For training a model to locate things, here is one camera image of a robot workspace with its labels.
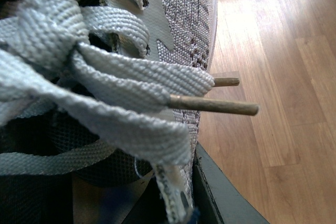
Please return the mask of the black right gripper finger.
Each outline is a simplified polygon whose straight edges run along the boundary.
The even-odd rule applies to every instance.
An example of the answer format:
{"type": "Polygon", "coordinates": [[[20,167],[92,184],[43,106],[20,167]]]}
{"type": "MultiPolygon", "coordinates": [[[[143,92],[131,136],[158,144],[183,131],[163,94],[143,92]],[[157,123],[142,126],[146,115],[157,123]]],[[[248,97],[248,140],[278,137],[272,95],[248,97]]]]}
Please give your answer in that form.
{"type": "Polygon", "coordinates": [[[198,143],[193,164],[194,204],[198,223],[268,223],[238,192],[203,146],[198,143]]]}

